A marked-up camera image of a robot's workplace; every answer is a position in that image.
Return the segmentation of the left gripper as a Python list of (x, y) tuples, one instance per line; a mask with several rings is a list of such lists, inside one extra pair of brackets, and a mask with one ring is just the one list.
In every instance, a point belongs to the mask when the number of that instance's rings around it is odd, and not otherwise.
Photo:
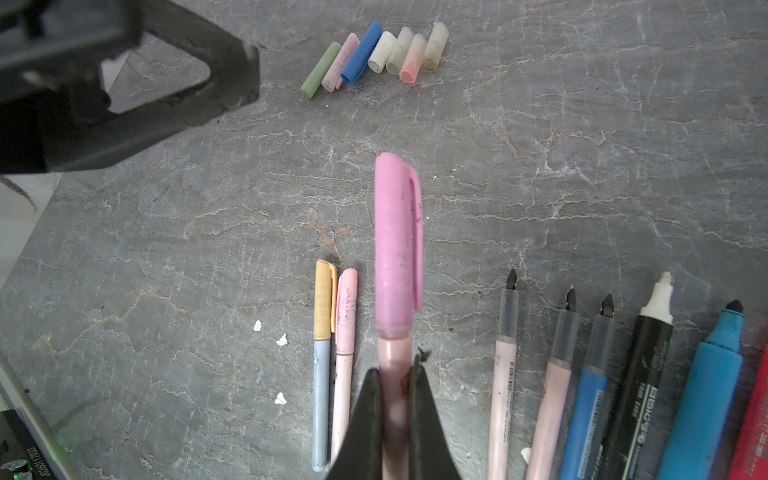
[[(100, 66), (144, 34), (203, 62), (208, 77), (114, 113)], [(257, 48), (171, 1), (3, 1), (1, 170), (108, 168), (258, 99)]]

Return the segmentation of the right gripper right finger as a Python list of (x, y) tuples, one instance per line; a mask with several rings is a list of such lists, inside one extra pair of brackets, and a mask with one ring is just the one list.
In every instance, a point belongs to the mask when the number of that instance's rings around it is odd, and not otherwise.
[(409, 478), (459, 480), (424, 366), (429, 355), (418, 348), (409, 374)]

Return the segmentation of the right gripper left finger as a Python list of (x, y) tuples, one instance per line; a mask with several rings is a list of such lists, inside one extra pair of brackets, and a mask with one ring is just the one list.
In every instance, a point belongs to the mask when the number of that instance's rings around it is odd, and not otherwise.
[(383, 444), (382, 388), (377, 368), (369, 369), (349, 428), (327, 480), (381, 480)]

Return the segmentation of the green capped pastel pen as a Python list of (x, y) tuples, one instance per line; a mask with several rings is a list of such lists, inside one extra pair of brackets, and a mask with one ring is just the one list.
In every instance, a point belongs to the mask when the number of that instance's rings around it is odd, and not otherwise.
[(495, 343), (491, 414), (487, 455), (488, 480), (506, 479), (517, 357), (519, 292), (512, 268), (502, 291)]

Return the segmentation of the light pink pastel pen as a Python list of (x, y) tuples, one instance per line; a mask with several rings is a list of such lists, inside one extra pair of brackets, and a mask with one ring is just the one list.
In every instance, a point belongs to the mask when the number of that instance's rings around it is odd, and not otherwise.
[(332, 463), (338, 457), (350, 420), (351, 382), (356, 339), (357, 293), (358, 271), (355, 268), (345, 269), (338, 281), (336, 312), (333, 323), (336, 364), (331, 435)]

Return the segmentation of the pale pink pen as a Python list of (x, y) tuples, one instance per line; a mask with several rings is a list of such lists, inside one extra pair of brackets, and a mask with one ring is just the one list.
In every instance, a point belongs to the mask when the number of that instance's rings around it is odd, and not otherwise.
[(547, 363), (526, 478), (550, 478), (572, 373), (580, 316), (574, 287), (566, 295)]

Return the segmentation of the black marker white cap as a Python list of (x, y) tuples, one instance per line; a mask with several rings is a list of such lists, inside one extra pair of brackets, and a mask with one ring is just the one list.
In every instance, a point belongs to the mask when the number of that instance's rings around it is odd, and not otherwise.
[(598, 448), (594, 479), (636, 477), (673, 332), (672, 293), (672, 275), (664, 272), (636, 318), (628, 362)]

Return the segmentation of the purple capped pastel pen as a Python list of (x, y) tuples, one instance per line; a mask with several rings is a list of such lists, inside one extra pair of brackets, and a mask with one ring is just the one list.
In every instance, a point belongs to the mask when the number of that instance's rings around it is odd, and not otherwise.
[(424, 226), (416, 170), (392, 153), (375, 164), (375, 322), (382, 388), (382, 477), (408, 477), (414, 314), (423, 308)]

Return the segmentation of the light blue highlighter pen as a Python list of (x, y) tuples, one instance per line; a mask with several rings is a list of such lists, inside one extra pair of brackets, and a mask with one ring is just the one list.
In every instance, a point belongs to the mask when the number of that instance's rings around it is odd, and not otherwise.
[(700, 343), (658, 471), (659, 479), (707, 479), (717, 454), (743, 365), (744, 309), (738, 300), (721, 311)]

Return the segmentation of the green pen cap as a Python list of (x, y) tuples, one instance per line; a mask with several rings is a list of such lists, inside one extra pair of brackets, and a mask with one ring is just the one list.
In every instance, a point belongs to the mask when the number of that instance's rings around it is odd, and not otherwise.
[(332, 42), (325, 50), (322, 57), (318, 60), (316, 65), (313, 67), (312, 71), (300, 87), (300, 91), (307, 99), (313, 98), (317, 93), (321, 86), (322, 80), (324, 79), (340, 50), (341, 45), (338, 42)]

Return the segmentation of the pink highlighter pen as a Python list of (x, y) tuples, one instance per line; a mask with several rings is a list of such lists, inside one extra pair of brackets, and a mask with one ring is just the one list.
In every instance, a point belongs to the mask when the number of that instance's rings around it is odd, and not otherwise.
[(728, 480), (767, 479), (767, 370), (764, 350)]

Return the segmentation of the translucent pink pen cap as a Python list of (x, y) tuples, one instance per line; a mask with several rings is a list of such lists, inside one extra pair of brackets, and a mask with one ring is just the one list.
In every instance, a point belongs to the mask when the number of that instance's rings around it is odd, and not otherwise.
[(415, 34), (399, 72), (399, 78), (406, 84), (414, 84), (422, 64), (427, 40), (422, 34)]

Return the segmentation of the translucent orange pen cap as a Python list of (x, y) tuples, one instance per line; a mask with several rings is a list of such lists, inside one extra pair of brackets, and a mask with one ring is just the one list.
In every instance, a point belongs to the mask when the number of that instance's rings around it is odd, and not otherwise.
[(441, 21), (436, 22), (422, 57), (421, 69), (423, 71), (434, 73), (437, 70), (448, 38), (449, 30), (447, 26)]

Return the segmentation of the pale pink pen cap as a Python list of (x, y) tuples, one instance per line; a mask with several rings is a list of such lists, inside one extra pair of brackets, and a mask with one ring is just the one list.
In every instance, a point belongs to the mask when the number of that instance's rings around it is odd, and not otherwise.
[(355, 33), (350, 33), (347, 36), (321, 82), (321, 86), (326, 92), (333, 93), (338, 90), (344, 83), (344, 80), (341, 78), (341, 73), (348, 64), (350, 58), (354, 54), (359, 44), (360, 39)]

